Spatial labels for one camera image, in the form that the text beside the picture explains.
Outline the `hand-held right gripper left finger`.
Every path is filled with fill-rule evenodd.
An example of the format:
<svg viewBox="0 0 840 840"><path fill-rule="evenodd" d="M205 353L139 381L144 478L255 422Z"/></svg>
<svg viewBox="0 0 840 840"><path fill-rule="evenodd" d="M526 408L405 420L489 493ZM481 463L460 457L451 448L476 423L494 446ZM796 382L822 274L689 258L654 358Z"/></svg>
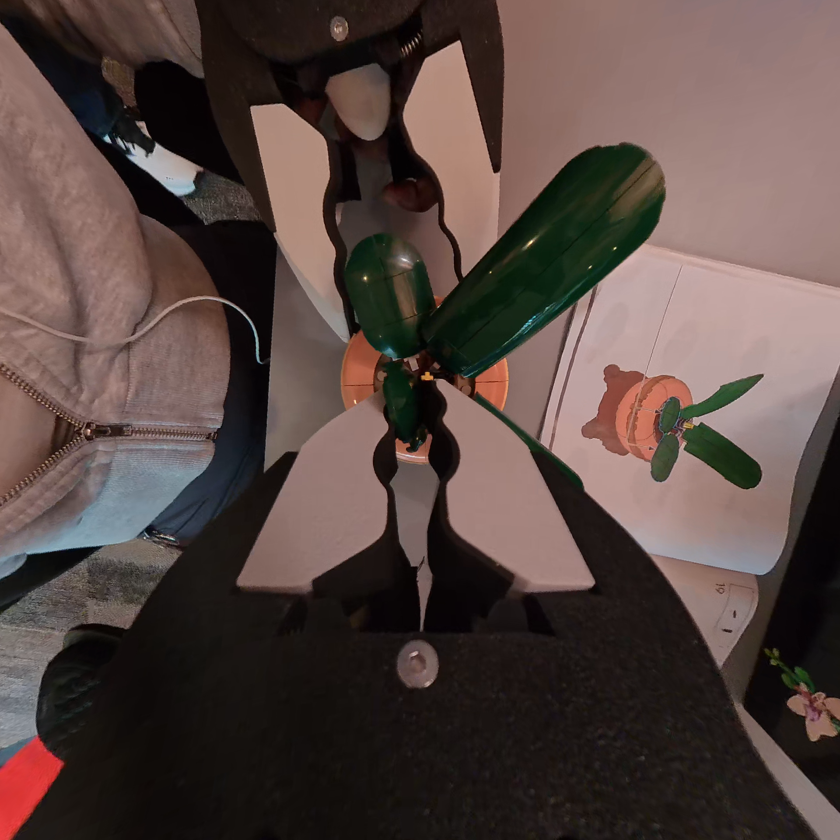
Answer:
<svg viewBox="0 0 840 840"><path fill-rule="evenodd" d="M395 437L378 392L303 445L238 587L319 596L391 589L403 572L396 470Z"/></svg>

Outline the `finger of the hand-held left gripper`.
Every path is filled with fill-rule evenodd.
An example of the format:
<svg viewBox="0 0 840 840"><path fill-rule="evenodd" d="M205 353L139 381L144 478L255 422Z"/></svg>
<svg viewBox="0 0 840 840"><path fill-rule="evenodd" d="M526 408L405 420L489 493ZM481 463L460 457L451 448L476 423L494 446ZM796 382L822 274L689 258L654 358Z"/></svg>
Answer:
<svg viewBox="0 0 840 840"><path fill-rule="evenodd" d="M413 151L437 178L443 225L454 236L463 277L497 241L500 175L491 166L459 40L424 59L403 122Z"/></svg>
<svg viewBox="0 0 840 840"><path fill-rule="evenodd" d="M252 106L250 114L280 250L319 315L347 342L350 328L334 279L336 249L324 222L327 139L282 103Z"/></svg>

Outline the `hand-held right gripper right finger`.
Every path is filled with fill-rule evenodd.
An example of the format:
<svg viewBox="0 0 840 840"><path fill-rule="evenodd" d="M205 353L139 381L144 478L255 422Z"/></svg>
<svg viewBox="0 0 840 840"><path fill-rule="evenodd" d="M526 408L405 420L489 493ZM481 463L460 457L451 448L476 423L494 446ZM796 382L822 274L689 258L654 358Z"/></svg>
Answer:
<svg viewBox="0 0 840 840"><path fill-rule="evenodd" d="M444 525L516 592L590 590L592 572L534 458L539 445L482 398L444 379L426 385L440 405L429 461Z"/></svg>

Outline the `long dark green toy leaf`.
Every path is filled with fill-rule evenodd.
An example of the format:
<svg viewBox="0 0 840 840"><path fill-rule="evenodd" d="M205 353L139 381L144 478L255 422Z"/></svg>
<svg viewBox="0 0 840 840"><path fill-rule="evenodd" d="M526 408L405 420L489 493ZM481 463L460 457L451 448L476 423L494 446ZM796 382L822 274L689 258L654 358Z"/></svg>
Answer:
<svg viewBox="0 0 840 840"><path fill-rule="evenodd" d="M489 402L483 395L480 394L476 394L474 396L474 400L479 405L484 407L490 414L502 421L515 435L517 435L520 438L520 440L523 441L523 443L528 447L528 449L532 453L541 454L547 459L550 459L552 463L554 463L563 472L563 474L577 487L581 489L584 488L581 478L576 472L572 470L571 467L568 467L553 452L551 452L548 448L543 446L540 443L540 441L538 441L530 434L526 433L519 425L516 425L512 420L510 420L510 418L506 414L504 414L504 412L502 412L500 409L494 406L493 403Z"/></svg>
<svg viewBox="0 0 840 840"><path fill-rule="evenodd" d="M664 173L645 149L578 154L426 321L426 350L450 373L489 369L643 244L664 201Z"/></svg>

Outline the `toy flower pot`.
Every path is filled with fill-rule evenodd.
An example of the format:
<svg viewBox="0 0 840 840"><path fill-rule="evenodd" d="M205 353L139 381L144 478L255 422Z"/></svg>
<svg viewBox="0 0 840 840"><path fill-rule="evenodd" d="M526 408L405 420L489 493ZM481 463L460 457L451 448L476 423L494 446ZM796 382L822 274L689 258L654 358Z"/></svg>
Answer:
<svg viewBox="0 0 840 840"><path fill-rule="evenodd" d="M374 393L382 389L385 380L384 368L392 360L373 348L362 332L357 332L348 342L341 368L341 396L346 410L362 403ZM509 370L507 359L502 359L487 371L477 377L450 376L444 374L438 367L431 368L430 362L424 356L417 363L417 371L410 360L400 362L418 382L429 382L432 379L443 379L462 392L470 399L477 395L483 396L491 405L501 410L506 404L509 387ZM412 464L428 464L428 454L432 444L432 435L428 434L423 445L414 451L409 450L408 444L399 438L395 441L397 460Z"/></svg>

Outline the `building instruction booklet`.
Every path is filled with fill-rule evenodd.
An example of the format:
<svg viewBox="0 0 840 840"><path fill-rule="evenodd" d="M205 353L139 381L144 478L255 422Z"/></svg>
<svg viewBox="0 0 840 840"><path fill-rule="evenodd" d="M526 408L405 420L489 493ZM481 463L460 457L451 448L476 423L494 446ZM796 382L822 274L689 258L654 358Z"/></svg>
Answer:
<svg viewBox="0 0 840 840"><path fill-rule="evenodd" d="M838 289L643 246L574 307L542 443L651 554L760 575L783 554L837 417ZM746 393L690 418L761 467L740 489L682 448L651 476L662 406Z"/></svg>

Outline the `grey desk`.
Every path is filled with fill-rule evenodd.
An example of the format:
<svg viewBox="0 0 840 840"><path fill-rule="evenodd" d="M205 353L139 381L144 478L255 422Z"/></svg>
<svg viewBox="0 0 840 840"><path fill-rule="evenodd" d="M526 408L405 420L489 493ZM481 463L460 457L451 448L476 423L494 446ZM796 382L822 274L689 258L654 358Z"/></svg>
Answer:
<svg viewBox="0 0 840 840"><path fill-rule="evenodd" d="M513 218L584 144L661 161L657 245L838 282L838 2L507 2ZM434 635L437 681L379 634L277 639L295 709L254 838L813 838L678 596L566 483L598 591L547 634Z"/></svg>

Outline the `person's left hand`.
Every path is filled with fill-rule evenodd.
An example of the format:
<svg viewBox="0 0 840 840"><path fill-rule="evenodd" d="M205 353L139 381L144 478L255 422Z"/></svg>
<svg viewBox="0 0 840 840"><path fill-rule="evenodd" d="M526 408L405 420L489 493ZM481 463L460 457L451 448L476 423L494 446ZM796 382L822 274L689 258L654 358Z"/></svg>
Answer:
<svg viewBox="0 0 840 840"><path fill-rule="evenodd" d="M381 191L381 199L407 212L422 214L438 204L438 190L428 175L391 182Z"/></svg>

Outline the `person's dark pants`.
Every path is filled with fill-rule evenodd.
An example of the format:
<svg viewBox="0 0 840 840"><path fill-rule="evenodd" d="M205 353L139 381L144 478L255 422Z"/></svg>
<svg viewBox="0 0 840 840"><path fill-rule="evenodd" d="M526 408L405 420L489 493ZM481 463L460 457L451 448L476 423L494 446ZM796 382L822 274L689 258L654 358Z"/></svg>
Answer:
<svg viewBox="0 0 840 840"><path fill-rule="evenodd" d="M253 320L260 356L270 353L277 243L261 222L222 220L173 227L203 262L217 294ZM209 467L143 531L160 544L184 547L262 473L265 460L269 367L258 364L246 320L224 308L231 348L224 421Z"/></svg>

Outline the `person's black white shoe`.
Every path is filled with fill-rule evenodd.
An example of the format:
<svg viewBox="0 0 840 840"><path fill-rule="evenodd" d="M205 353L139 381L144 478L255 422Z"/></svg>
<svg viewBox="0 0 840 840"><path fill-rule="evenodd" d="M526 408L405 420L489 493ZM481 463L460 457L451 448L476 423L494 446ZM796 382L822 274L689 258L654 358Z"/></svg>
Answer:
<svg viewBox="0 0 840 840"><path fill-rule="evenodd" d="M123 107L107 134L107 141L170 193L179 197L193 194L203 169L156 143L139 116L134 109Z"/></svg>

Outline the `black orchid toy set box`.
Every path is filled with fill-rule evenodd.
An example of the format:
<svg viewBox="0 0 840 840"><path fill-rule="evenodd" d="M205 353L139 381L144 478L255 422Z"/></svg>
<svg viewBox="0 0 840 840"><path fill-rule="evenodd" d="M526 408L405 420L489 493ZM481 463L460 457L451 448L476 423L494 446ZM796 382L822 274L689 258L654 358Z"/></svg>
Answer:
<svg viewBox="0 0 840 840"><path fill-rule="evenodd" d="M835 808L839 737L812 742L786 701L791 691L763 649L801 666L817 690L839 697L839 426L805 512L745 694L745 708Z"/></svg>

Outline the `orange object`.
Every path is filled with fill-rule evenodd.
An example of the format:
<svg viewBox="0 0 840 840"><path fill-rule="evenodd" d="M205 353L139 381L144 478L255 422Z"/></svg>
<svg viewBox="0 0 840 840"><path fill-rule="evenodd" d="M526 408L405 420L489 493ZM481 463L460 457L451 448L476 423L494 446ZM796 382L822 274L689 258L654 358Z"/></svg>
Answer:
<svg viewBox="0 0 840 840"><path fill-rule="evenodd" d="M2 749L1 838L14 838L31 816L64 763L38 736Z"/></svg>

